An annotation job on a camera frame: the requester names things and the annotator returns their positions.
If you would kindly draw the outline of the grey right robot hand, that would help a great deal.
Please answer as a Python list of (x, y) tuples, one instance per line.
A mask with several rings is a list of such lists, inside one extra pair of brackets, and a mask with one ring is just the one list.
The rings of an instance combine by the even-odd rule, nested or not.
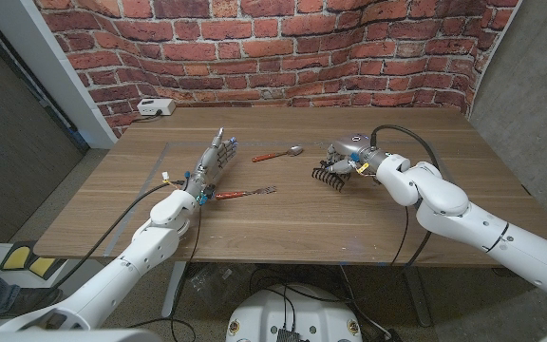
[(330, 145), (325, 170), (333, 174), (356, 171), (362, 176), (376, 176), (393, 169), (394, 164), (387, 161), (388, 157), (384, 150), (371, 144), (370, 137), (354, 134)]

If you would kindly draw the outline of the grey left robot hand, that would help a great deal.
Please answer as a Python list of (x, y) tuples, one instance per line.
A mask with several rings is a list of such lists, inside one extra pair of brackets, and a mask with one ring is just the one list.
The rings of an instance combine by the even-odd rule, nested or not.
[(237, 142), (232, 137), (223, 140), (224, 128), (221, 127), (212, 140), (211, 145), (202, 156), (189, 176), (183, 190), (195, 198), (211, 199), (216, 185), (222, 176), (225, 165), (235, 156)]

